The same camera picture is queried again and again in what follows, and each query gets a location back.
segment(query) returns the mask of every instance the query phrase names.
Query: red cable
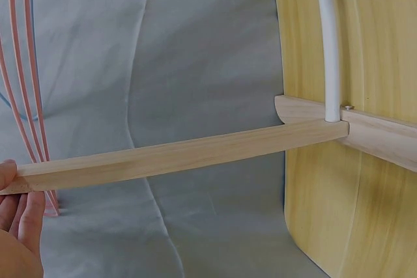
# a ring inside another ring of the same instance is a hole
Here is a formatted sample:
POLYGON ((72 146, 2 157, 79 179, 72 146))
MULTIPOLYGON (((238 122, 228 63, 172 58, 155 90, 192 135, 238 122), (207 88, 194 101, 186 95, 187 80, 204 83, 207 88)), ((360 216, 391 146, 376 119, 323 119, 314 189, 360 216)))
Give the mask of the red cable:
POLYGON ((31 107, 29 105, 29 98, 27 96, 25 74, 23 72, 23 65, 22 65, 22 56, 20 55, 18 22, 16 19, 16 0, 8 0, 8 1, 9 1, 9 7, 10 7, 10 22, 12 26, 13 46, 14 46, 14 53, 16 57, 16 66, 18 68, 20 90, 22 92, 23 102, 25 105, 25 112, 26 112, 27 120, 30 125, 33 141, 35 142, 36 150, 38 152, 40 160, 44 161, 44 157, 40 149, 38 135, 36 134, 35 124, 33 123, 33 120, 31 118, 32 112, 31 112, 31 107))
MULTIPOLYGON (((45 159, 46 161, 50 160, 50 154, 48 150, 48 142, 46 140, 46 132, 45 132, 45 124, 44 124, 44 117, 42 112, 42 102, 40 99, 40 86, 38 80, 38 68, 36 67, 36 57, 35 57, 35 40, 33 38, 33 26, 32 26, 32 19, 31 19, 31 1, 30 0, 23 0, 24 7, 25 7, 25 26, 26 26, 26 36, 27 36, 27 49, 29 52, 29 64, 31 68, 31 78, 32 78, 32 86, 33 92, 35 94, 35 102, 36 102, 36 111, 38 114, 38 121, 39 121, 39 128, 42 137, 42 144, 44 146, 45 152, 45 159)), ((50 202, 53 205, 53 208, 57 215, 59 215, 59 207, 57 202, 57 196, 54 191, 47 191, 47 196, 50 198, 50 202)))
POLYGON ((1 75, 3 76, 3 81, 5 83, 7 96, 8 96, 8 99, 10 101, 10 105, 12 106, 12 112, 13 112, 13 115, 14 115, 14 119, 16 120, 16 124, 19 127, 20 134, 22 135, 23 142, 25 143, 26 149, 27 149, 27 151, 28 151, 28 153, 29 153, 29 155, 32 159, 32 162, 36 163, 35 154, 33 153, 31 144, 30 144, 30 142, 27 138, 27 135, 26 135, 25 128, 23 127, 23 122, 22 122, 22 119, 20 118, 18 106, 16 105, 16 101, 15 101, 14 96, 13 96, 13 90, 12 90, 12 87, 10 85, 10 81, 8 79, 5 56, 3 55, 3 45, 1 44, 1 37, 0 37, 0 70, 1 70, 1 75))

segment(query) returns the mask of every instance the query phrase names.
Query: light wood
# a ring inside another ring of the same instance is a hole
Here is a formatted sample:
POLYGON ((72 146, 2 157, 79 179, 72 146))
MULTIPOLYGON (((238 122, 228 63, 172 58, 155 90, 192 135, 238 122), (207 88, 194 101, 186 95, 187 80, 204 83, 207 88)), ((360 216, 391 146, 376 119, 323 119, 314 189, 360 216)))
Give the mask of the light wood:
POLYGON ((0 194, 76 188, 185 171, 346 137, 346 122, 324 120, 229 133, 19 167, 0 194))
MULTIPOLYGON (((277 0, 288 96, 324 102, 317 0, 277 0)), ((336 0, 341 97, 417 123, 417 0, 336 0)), ((331 277, 417 277, 417 175, 336 142, 286 153, 285 219, 331 277)))
MULTIPOLYGON (((286 123, 323 119, 324 104, 293 98, 275 97, 278 116, 286 123)), ((357 110, 341 110, 349 123, 349 136, 340 143, 417 172, 417 124, 377 117, 357 110)))

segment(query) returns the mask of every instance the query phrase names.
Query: curved wooden strip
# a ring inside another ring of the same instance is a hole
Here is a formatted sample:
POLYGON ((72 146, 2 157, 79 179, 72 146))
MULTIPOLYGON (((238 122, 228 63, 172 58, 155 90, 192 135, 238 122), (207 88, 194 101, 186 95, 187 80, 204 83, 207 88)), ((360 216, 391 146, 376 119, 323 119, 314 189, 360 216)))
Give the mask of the curved wooden strip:
POLYGON ((19 167, 0 195, 105 184, 227 163, 346 137, 346 122, 273 126, 19 167))
MULTIPOLYGON (((286 124, 324 118, 325 112, 319 102, 288 96, 276 96, 275 108, 286 124)), ((417 172, 416 124, 346 109, 341 119, 349 123, 349 136, 340 143, 417 172)))

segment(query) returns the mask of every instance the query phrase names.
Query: bent plywood panel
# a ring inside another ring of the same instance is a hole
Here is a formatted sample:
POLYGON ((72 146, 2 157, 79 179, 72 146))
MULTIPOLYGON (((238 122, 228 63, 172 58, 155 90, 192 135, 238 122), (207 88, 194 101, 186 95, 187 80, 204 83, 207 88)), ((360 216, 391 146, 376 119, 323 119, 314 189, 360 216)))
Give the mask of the bent plywood panel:
MULTIPOLYGON (((323 101, 318 2, 277 2, 285 93, 323 101)), ((344 102, 417 123, 416 3, 336 0, 344 102)), ((285 217, 332 277, 417 276, 415 173, 337 143, 288 151, 285 217)))

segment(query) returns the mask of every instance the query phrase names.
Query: wooden slat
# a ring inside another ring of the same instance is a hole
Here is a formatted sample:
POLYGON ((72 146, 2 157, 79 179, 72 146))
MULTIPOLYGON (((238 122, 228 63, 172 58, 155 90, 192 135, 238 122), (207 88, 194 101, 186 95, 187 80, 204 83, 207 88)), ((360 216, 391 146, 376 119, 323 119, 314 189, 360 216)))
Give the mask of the wooden slat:
POLYGON ((76 188, 196 169, 322 143, 348 133, 346 122, 314 120, 24 165, 19 167, 19 176, 0 194, 76 188))
MULTIPOLYGON (((275 97, 278 116, 286 123, 324 118, 324 104, 293 98, 275 97)), ((357 110, 341 110, 349 123, 349 136, 340 143, 417 172, 417 125, 377 117, 357 110)))

